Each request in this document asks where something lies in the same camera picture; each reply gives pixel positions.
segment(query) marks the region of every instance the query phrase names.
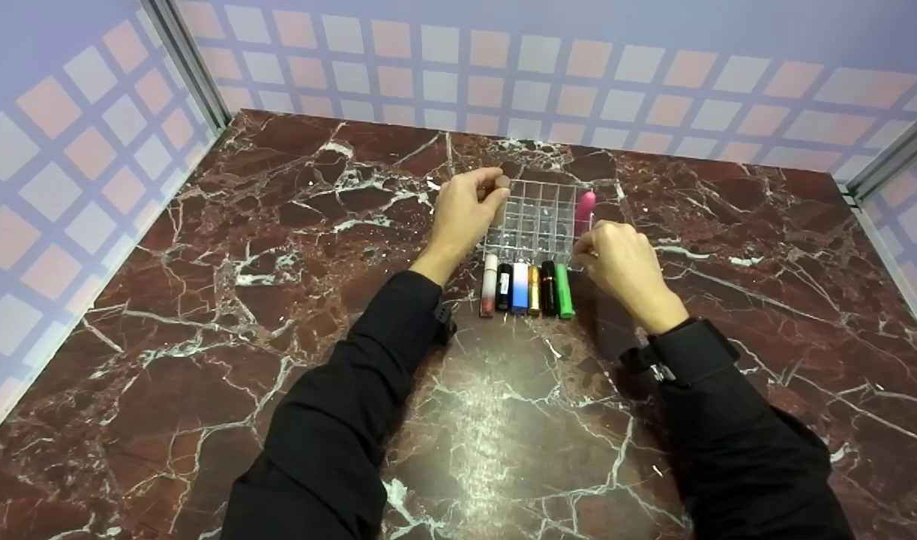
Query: purple wall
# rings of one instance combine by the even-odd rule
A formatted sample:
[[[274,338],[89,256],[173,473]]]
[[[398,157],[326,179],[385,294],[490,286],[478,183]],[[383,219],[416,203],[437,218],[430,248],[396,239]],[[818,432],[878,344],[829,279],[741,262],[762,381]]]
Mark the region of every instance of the purple wall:
[[[917,119],[917,3],[181,2],[231,109],[831,171]]]
[[[884,259],[917,312],[917,163],[887,181],[863,209],[873,224],[871,236],[880,240]]]
[[[0,3],[0,421],[211,144],[139,4]]]

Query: marble table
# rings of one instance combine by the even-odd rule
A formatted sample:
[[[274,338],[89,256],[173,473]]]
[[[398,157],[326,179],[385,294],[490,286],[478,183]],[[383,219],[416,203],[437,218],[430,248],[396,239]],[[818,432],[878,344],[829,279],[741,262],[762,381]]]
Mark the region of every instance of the marble table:
[[[917,539],[917,324],[828,175],[243,112],[0,427],[0,539],[217,538],[284,391],[408,266],[455,172],[599,193],[748,379],[827,440],[859,538]],[[639,335],[574,276],[572,321],[479,319],[417,375],[383,538],[687,538]]]

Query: hand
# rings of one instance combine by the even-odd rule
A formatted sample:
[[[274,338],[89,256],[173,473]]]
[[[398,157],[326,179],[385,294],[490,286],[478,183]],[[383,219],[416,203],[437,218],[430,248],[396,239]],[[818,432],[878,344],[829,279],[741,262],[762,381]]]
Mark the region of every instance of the hand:
[[[664,283],[654,248],[633,226],[595,223],[578,239],[571,259],[622,303],[648,334],[664,334],[688,318],[681,299]]]
[[[486,167],[455,175],[442,184],[431,239],[411,270],[444,286],[508,199],[509,189],[495,189],[495,179],[501,175],[502,169]]]

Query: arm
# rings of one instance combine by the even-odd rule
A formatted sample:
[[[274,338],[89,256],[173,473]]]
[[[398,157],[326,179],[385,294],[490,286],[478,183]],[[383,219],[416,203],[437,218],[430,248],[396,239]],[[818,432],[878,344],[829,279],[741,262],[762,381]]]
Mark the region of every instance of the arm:
[[[659,391],[672,452],[688,462],[680,476],[698,538],[853,537],[828,486],[828,448],[800,421],[770,407],[725,346],[688,319],[644,235],[598,222],[575,244],[574,260],[657,336],[653,349],[672,373],[697,375],[687,383],[662,382]]]
[[[382,525],[383,442],[431,347],[442,286],[481,239],[507,189],[478,201],[502,174],[478,169],[443,185],[427,248],[396,274],[272,416],[264,450],[232,486],[225,540],[370,539]]]

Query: right hand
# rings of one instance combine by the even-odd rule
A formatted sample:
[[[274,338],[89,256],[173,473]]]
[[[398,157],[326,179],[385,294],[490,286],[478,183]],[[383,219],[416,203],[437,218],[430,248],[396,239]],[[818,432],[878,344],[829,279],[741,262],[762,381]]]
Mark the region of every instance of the right hand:
[[[571,260],[622,303],[648,334],[664,334],[688,318],[682,300],[664,283],[655,249],[631,225],[595,223],[575,243]]]

